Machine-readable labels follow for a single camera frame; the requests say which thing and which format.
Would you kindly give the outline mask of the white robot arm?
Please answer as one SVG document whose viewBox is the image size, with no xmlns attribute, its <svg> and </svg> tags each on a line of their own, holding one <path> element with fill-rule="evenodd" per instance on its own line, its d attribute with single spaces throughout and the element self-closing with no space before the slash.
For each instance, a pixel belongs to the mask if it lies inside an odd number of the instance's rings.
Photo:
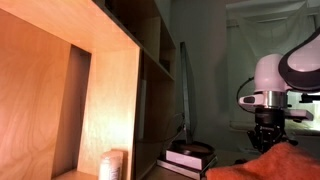
<svg viewBox="0 0 320 180">
<path fill-rule="evenodd" d="M 320 29 L 284 55 L 262 57 L 255 75 L 245 81 L 238 92 L 251 80 L 254 93 L 244 97 L 236 95 L 236 100 L 241 109 L 255 115 L 255 128 L 247 132 L 253 147 L 265 153 L 280 142 L 297 145 L 296 140 L 286 135 L 285 120 L 312 121 L 313 114 L 308 110 L 290 109 L 287 92 L 300 92 L 301 103 L 319 100 Z"/>
</svg>

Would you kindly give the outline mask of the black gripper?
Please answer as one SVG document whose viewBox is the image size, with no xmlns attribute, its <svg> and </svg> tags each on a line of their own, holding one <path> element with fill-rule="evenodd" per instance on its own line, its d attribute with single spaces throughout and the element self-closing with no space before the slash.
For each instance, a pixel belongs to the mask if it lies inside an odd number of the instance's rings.
<svg viewBox="0 0 320 180">
<path fill-rule="evenodd" d="M 285 133 L 285 116 L 281 109 L 257 108 L 255 110 L 254 131 L 249 130 L 247 135 L 252 146 L 260 153 L 265 153 L 265 149 L 270 149 L 280 142 L 287 142 L 293 146 L 298 145 L 298 141 L 290 139 Z"/>
</svg>

